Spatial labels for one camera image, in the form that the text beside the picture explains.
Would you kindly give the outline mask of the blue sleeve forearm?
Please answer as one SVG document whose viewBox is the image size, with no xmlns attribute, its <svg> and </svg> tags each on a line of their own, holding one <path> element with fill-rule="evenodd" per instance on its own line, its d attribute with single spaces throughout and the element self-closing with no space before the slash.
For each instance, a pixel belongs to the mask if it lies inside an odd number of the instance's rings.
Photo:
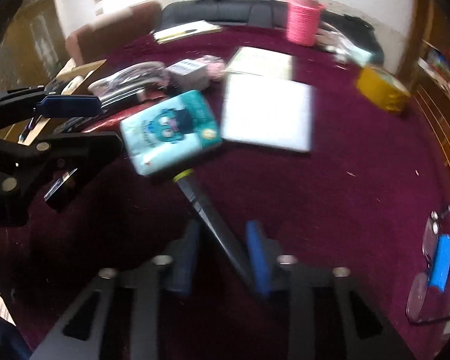
<svg viewBox="0 0 450 360">
<path fill-rule="evenodd" d="M 0 317 L 0 359 L 29 360 L 32 351 L 16 326 Z"/>
</svg>

